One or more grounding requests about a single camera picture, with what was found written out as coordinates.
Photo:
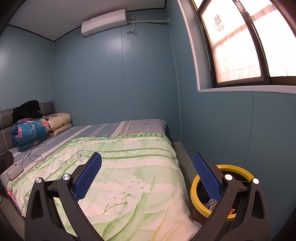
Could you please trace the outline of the orange snack wrapper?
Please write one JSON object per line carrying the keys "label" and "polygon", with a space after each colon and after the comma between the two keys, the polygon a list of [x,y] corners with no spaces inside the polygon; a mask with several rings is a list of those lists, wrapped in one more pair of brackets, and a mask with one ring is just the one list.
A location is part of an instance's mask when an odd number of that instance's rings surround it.
{"label": "orange snack wrapper", "polygon": [[233,214],[235,214],[235,212],[236,212],[236,209],[231,208],[230,211],[229,211],[229,215],[233,215]]}

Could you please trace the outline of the short purple foam net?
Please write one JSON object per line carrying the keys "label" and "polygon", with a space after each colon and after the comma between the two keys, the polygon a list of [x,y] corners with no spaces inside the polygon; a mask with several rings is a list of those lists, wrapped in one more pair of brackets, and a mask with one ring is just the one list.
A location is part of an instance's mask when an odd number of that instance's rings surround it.
{"label": "short purple foam net", "polygon": [[204,206],[210,211],[213,211],[217,204],[218,202],[211,198]]}

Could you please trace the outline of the grey power strip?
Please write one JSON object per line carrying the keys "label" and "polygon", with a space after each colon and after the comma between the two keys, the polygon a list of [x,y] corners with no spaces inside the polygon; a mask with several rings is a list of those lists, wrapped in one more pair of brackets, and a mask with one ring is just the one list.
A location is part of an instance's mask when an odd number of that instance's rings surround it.
{"label": "grey power strip", "polygon": [[20,166],[19,164],[11,165],[11,166],[8,168],[8,171],[7,171],[8,179],[9,179],[10,181],[13,181],[13,180],[15,180],[15,178],[17,178],[22,172],[23,172],[23,168],[22,168],[22,166]]}

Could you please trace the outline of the blue floral folded blanket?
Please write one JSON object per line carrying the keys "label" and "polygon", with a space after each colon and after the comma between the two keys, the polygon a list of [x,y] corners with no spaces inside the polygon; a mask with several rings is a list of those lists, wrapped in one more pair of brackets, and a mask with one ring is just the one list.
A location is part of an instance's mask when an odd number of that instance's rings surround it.
{"label": "blue floral folded blanket", "polygon": [[11,138],[18,152],[23,152],[43,142],[50,131],[45,118],[19,123],[11,129]]}

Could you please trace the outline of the grey padded headboard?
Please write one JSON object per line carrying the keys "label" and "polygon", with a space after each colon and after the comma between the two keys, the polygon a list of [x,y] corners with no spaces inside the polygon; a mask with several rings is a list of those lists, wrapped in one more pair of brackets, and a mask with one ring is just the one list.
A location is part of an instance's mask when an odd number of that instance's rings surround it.
{"label": "grey padded headboard", "polygon": [[[39,104],[40,113],[44,116],[56,113],[55,103],[48,101]],[[0,152],[3,153],[15,147],[11,138],[11,128],[13,127],[13,108],[1,110],[1,131],[0,131]]]}

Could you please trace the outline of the black clothing pile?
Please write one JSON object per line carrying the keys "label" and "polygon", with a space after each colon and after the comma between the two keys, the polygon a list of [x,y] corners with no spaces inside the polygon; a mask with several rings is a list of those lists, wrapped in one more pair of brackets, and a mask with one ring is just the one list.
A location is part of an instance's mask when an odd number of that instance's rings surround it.
{"label": "black clothing pile", "polygon": [[40,110],[39,102],[37,100],[30,100],[16,108],[13,108],[13,124],[15,125],[19,120],[26,118],[42,118],[43,114],[40,113]]}

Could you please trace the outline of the beige folded blanket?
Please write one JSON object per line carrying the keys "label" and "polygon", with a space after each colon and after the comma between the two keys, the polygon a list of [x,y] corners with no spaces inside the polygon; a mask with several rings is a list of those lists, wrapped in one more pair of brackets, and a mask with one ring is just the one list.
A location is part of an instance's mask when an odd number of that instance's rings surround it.
{"label": "beige folded blanket", "polygon": [[49,134],[57,136],[72,127],[71,116],[68,113],[56,113],[48,116]]}

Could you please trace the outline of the green floral quilt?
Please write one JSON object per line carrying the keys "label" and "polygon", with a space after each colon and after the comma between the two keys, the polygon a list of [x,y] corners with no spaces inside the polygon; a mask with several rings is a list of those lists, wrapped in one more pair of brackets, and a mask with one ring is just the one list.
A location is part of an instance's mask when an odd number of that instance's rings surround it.
{"label": "green floral quilt", "polygon": [[67,142],[8,183],[20,212],[26,213],[36,178],[71,174],[94,153],[102,166],[79,205],[104,240],[190,240],[200,230],[189,211],[177,155],[160,133]]}

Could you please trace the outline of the white air conditioner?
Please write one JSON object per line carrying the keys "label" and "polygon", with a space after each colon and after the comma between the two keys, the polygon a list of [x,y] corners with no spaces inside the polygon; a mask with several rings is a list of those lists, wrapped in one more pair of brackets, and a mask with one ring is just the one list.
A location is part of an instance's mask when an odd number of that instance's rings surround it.
{"label": "white air conditioner", "polygon": [[126,22],[126,10],[120,9],[84,21],[81,26],[81,33],[87,37],[98,32],[126,25]]}

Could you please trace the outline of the air conditioner pipe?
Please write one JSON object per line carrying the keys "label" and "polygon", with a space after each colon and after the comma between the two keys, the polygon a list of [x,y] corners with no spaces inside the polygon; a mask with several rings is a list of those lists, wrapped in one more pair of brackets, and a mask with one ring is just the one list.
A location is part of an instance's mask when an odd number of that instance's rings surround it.
{"label": "air conditioner pipe", "polygon": [[135,17],[132,16],[130,21],[127,21],[126,24],[128,25],[128,30],[126,31],[127,34],[136,34],[137,26],[136,24],[170,24],[170,19],[167,20],[139,20],[136,21]]}

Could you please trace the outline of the window with dark frame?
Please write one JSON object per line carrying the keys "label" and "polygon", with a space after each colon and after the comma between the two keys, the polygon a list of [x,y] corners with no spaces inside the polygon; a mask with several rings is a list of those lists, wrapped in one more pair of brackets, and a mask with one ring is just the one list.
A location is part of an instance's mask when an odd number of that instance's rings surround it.
{"label": "window with dark frame", "polygon": [[178,1],[197,91],[295,94],[295,1]]}

